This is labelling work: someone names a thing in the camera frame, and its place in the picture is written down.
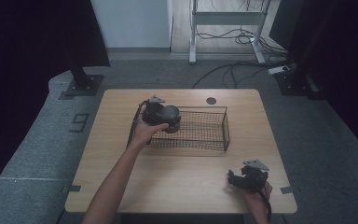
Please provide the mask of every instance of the power strip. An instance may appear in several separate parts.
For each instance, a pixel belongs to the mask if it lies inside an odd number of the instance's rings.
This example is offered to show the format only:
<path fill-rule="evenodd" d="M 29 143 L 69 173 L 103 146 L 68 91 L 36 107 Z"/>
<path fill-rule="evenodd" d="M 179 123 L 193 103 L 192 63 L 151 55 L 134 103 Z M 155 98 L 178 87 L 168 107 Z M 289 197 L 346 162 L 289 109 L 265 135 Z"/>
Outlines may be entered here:
<path fill-rule="evenodd" d="M 283 72 L 288 72 L 290 71 L 290 68 L 288 66 L 281 66 L 281 67 L 276 67 L 276 68 L 271 68 L 268 70 L 268 73 L 270 75 L 275 75 L 278 73 L 283 73 Z"/>

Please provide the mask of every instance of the wooden table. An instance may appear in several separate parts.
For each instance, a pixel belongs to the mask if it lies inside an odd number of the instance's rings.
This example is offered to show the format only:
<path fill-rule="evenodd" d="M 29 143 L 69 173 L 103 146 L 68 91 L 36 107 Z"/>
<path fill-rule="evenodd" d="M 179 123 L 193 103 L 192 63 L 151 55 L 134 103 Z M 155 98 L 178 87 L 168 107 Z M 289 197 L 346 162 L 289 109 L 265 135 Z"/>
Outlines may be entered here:
<path fill-rule="evenodd" d="M 241 174 L 243 161 L 259 159 L 269 171 L 273 186 L 273 213 L 294 213 L 290 187 L 260 95 L 256 90 L 109 90 L 106 91 L 83 157 L 78 166 L 65 209 L 85 212 L 90 201 L 125 150 L 131 122 L 140 104 L 150 96 L 165 105 L 227 106 L 230 144 L 227 152 L 207 149 L 145 148 L 132 171 L 119 207 L 121 213 L 246 213 L 237 189 L 227 183 L 227 171 Z"/>

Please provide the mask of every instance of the gray carpet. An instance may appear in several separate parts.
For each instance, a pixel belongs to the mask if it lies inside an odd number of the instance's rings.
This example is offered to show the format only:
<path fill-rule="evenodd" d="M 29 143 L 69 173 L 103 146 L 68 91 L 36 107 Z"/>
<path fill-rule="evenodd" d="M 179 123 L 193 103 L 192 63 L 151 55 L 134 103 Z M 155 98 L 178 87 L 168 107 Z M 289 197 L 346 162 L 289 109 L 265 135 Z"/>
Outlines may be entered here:
<path fill-rule="evenodd" d="M 215 67 L 235 62 L 198 60 L 190 65 L 187 60 L 112 61 L 111 68 L 85 69 L 89 75 L 104 75 L 96 96 L 72 100 L 60 99 L 72 80 L 71 74 L 53 78 L 37 120 L 0 175 L 0 223 L 80 222 L 83 214 L 62 213 L 62 209 L 105 90 L 189 89 Z M 240 80 L 258 70 L 237 67 L 235 78 Z M 224 71 L 210 74 L 196 88 L 233 88 L 230 75 L 225 76 L 223 84 Z M 238 88 L 259 90 L 296 197 L 297 212 L 274 214 L 271 223 L 358 223 L 358 141 L 332 107 L 326 101 L 282 96 L 267 71 L 245 79 Z M 76 115 L 85 114 L 89 116 L 84 127 L 73 123 Z M 172 216 L 171 223 L 238 222 L 237 217 L 214 216 Z M 165 223 L 167 217 L 123 215 L 119 222 Z"/>

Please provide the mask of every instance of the wire shelf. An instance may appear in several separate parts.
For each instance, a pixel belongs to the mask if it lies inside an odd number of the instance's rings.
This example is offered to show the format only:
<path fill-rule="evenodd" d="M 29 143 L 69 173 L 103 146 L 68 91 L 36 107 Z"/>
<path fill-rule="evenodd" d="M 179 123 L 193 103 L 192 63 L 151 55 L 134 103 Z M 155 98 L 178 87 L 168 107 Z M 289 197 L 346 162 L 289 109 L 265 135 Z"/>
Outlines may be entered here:
<path fill-rule="evenodd" d="M 225 106 L 178 108 L 182 117 L 179 131 L 157 132 L 147 147 L 195 147 L 227 151 L 230 140 Z"/>

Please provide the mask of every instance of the black circle mark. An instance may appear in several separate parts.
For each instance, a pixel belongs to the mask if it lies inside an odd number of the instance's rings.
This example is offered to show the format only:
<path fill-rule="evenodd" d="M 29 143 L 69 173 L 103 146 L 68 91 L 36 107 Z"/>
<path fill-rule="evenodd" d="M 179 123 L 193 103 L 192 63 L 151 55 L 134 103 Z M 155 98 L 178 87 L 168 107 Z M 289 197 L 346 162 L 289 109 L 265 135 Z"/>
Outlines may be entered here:
<path fill-rule="evenodd" d="M 216 104 L 216 99 L 214 99 L 213 97 L 209 97 L 208 99 L 206 99 L 206 103 L 208 103 L 208 105 L 214 105 Z"/>

